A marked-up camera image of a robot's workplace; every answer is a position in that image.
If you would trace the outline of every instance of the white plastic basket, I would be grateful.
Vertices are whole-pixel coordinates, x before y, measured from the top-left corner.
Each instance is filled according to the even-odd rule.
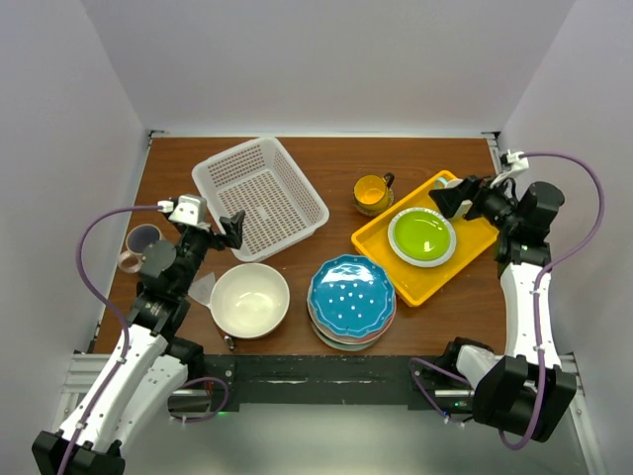
[[[220,216],[246,212],[244,242],[232,249],[259,262],[311,236],[329,210],[277,139],[255,139],[197,164],[192,176],[220,226]]]

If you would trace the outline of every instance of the wooden tabletop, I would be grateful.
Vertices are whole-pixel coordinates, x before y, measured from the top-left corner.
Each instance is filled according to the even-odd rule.
[[[155,204],[170,196],[197,193],[191,170],[209,156],[247,139],[155,139],[143,173],[136,203]],[[396,175],[395,199],[400,200],[437,171],[457,176],[494,172],[485,140],[466,139],[324,139],[286,138],[281,143],[297,161],[329,208],[329,221],[314,235],[265,260],[280,271],[290,286],[291,304],[283,323],[255,340],[237,340],[236,353],[337,354],[323,344],[310,325],[306,294],[310,279],[324,261],[352,252],[352,233],[368,222],[353,206],[352,188],[365,174]],[[178,234],[159,213],[134,213],[129,230],[143,223],[159,226],[165,237]],[[220,277],[240,264],[229,250],[210,250],[200,276]],[[117,271],[110,298],[128,311],[136,296],[135,275]],[[422,306],[410,308],[399,300],[389,330],[364,351],[366,354],[438,354],[455,336],[465,336],[502,352],[505,342],[505,305],[497,280],[497,266],[489,248]],[[112,352],[120,328],[106,313],[96,341],[96,352]],[[229,353],[206,307],[193,302],[178,336],[201,344],[206,353]]]

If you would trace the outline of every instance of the white bowl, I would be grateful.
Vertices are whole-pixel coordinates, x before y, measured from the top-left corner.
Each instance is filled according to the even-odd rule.
[[[286,279],[264,264],[242,264],[223,275],[211,292],[216,324],[238,338],[259,338],[284,320],[290,304]]]

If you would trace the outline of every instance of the yellow mug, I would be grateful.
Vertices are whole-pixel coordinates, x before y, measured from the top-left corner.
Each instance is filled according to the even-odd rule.
[[[358,207],[369,213],[382,213],[389,208],[389,189],[394,183],[394,174],[385,176],[365,175],[354,185],[354,200]]]

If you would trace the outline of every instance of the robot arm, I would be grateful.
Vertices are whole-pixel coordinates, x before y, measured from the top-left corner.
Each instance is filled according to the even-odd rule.
[[[464,218],[486,218],[499,230],[496,261],[505,297],[505,355],[496,357],[490,348],[456,338],[435,362],[459,372],[475,388],[473,419],[503,431],[524,435],[535,407],[539,373],[534,327],[534,293],[538,292],[540,329],[545,355],[543,404],[532,439],[546,441],[576,395],[576,378],[561,370],[552,339],[549,314],[549,284],[546,273],[535,290],[537,275],[551,261],[545,237],[565,198],[549,183],[532,183],[519,201],[505,194],[506,180],[528,168],[522,152],[501,158],[502,169],[492,179],[469,176],[453,188],[433,190],[430,196],[446,218],[453,218],[464,203],[472,203]]]
[[[177,244],[160,240],[144,250],[137,295],[128,315],[126,357],[121,355],[125,344],[122,334],[84,398],[84,402],[92,401],[98,395],[85,424],[81,422],[85,413],[82,404],[56,433],[40,433],[33,454],[43,475],[58,472],[66,449],[71,450],[71,458],[64,473],[122,474],[122,457],[135,436],[176,389],[203,371],[203,348],[175,334],[189,310],[187,291],[207,250],[241,247],[244,212],[230,220],[222,218],[225,234],[215,234],[203,221],[207,209],[204,198],[183,195],[177,202],[160,202],[159,206],[180,232],[180,240]]]

